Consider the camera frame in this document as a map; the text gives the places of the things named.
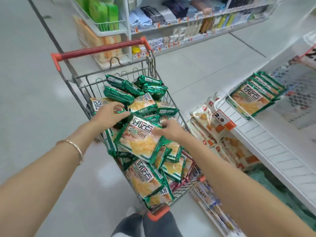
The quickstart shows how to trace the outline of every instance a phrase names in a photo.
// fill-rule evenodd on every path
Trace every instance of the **bracelet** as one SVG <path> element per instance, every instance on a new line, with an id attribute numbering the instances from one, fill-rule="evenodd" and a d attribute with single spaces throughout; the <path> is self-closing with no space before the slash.
<path id="1" fill-rule="evenodd" d="M 75 143 L 73 143 L 73 142 L 71 142 L 71 141 L 69 141 L 69 140 L 57 141 L 55 145 L 57 145 L 57 144 L 59 144 L 59 143 L 61 143 L 61 142 L 69 143 L 69 144 L 71 144 L 73 147 L 76 148 L 76 150 L 79 152 L 79 159 L 80 159 L 80 163 L 79 163 L 78 165 L 81 165 L 81 163 L 83 162 L 83 156 L 82 156 L 82 152 L 81 152 L 81 150 L 79 149 L 79 147 L 78 147 Z"/>

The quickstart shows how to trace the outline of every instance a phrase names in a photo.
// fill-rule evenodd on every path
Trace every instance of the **floor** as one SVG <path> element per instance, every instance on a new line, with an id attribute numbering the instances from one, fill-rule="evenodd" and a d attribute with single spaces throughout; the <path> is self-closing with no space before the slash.
<path id="1" fill-rule="evenodd" d="M 71 13 L 33 0 L 63 51 L 80 49 Z M 1 0 L 0 182 L 21 170 L 87 121 L 56 71 L 57 52 L 27 0 Z M 286 0 L 267 21 L 156 58 L 174 101 L 190 111 L 215 92 L 257 70 L 300 35 L 316 28 L 302 18 L 315 0 Z M 79 74 L 98 70 L 90 58 L 72 60 Z M 65 76 L 71 73 L 63 64 Z M 11 98 L 15 93 L 19 98 Z M 105 146 L 93 143 L 37 236 L 109 236 L 138 200 Z M 189 195 L 171 208 L 186 236 L 220 236 Z"/>

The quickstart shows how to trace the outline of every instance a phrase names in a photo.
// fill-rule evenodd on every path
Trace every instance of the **pants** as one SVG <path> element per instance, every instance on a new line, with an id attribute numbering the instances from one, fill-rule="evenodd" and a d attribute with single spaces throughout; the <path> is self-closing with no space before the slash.
<path id="1" fill-rule="evenodd" d="M 134 213 L 124 218 L 115 228 L 111 236 L 117 233 L 123 233 L 130 237 L 141 237 L 141 223 L 143 217 Z M 157 222 L 152 221 L 147 215 L 143 220 L 144 232 L 146 237 L 182 237 L 176 221 L 169 211 Z"/>

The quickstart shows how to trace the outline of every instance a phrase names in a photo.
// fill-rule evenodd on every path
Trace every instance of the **hand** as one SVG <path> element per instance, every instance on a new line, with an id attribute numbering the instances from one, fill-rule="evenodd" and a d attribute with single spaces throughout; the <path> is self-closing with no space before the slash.
<path id="1" fill-rule="evenodd" d="M 153 135 L 163 135 L 168 140 L 180 143 L 185 138 L 187 132 L 175 120 L 165 120 L 161 122 L 163 129 L 155 128 L 152 130 Z"/>
<path id="2" fill-rule="evenodd" d="M 124 105 L 117 101 L 110 102 L 104 106 L 102 106 L 97 113 L 92 117 L 90 122 L 95 123 L 95 126 L 98 130 L 98 133 L 105 131 L 113 127 L 120 120 L 129 116 L 131 113 L 129 111 L 125 111 L 122 113 L 117 113 L 123 109 Z"/>

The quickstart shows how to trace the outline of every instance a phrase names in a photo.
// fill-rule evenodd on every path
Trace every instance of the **forearm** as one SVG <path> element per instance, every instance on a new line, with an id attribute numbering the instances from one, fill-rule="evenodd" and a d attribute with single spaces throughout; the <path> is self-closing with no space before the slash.
<path id="1" fill-rule="evenodd" d="M 218 158 L 192 135 L 186 133 L 179 143 L 192 155 L 224 209 L 248 237 L 315 236 L 314 231 L 277 197 Z"/>
<path id="2" fill-rule="evenodd" d="M 82 154 L 96 136 L 94 125 L 81 125 L 68 140 Z M 0 230 L 3 236 L 34 236 L 79 164 L 78 151 L 59 143 L 0 187 Z"/>

